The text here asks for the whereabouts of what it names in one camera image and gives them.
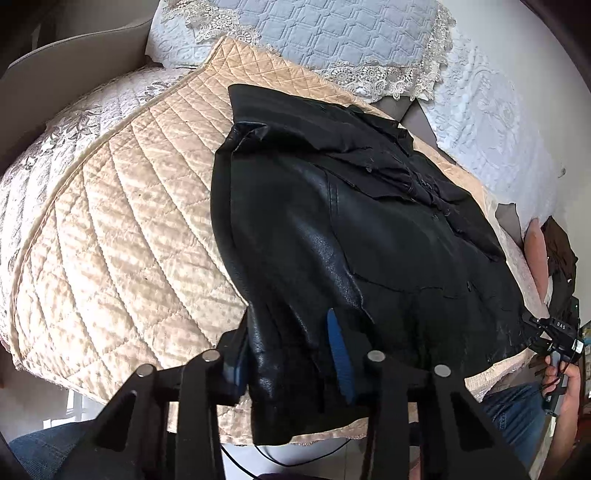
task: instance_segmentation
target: hand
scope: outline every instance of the hand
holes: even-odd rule
[[[550,356],[547,356],[545,361],[548,366],[544,373],[542,385],[548,385],[548,387],[545,387],[542,390],[542,395],[544,396],[554,391],[558,383],[558,372],[556,367],[550,366]],[[574,364],[567,365],[565,362],[560,362],[560,371],[564,371],[564,374],[569,378],[569,384],[566,388],[564,401],[562,403],[561,414],[567,411],[578,413],[579,395],[581,394],[581,372],[579,367]]]

